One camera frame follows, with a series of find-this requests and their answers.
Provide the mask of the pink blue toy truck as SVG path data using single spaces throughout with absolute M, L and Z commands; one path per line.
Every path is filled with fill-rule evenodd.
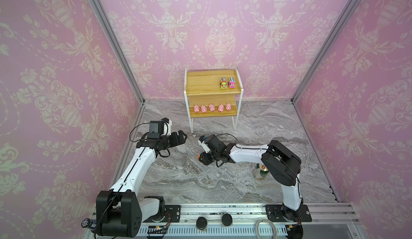
M 236 82 L 235 82 L 235 79 L 234 79 L 233 77 L 230 77 L 230 78 L 229 78 L 228 87 L 229 87 L 230 89 L 235 89 L 235 87 L 236 87 Z

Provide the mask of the green truck with grille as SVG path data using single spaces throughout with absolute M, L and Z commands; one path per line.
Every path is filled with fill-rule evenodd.
M 227 89 L 227 81 L 226 78 L 220 78 L 220 88 Z

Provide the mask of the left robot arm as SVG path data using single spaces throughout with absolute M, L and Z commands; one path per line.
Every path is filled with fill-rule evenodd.
M 124 173 L 109 190 L 97 196 L 95 236 L 133 238 L 142 222 L 160 222 L 166 216 L 163 197 L 147 196 L 139 201 L 138 191 L 150 166 L 163 156 L 161 152 L 183 145 L 187 135 L 181 130 L 173 132 L 168 118 L 148 124 L 149 131 L 135 141 L 135 153 Z

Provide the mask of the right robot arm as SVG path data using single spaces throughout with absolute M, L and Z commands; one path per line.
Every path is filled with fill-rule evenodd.
M 300 193 L 301 159 L 277 140 L 262 146 L 225 144 L 216 135 L 202 136 L 198 144 L 204 149 L 198 159 L 204 165 L 213 162 L 220 167 L 225 163 L 250 162 L 268 169 L 272 177 L 281 184 L 283 203 L 281 212 L 285 220 L 301 222 L 303 198 Z

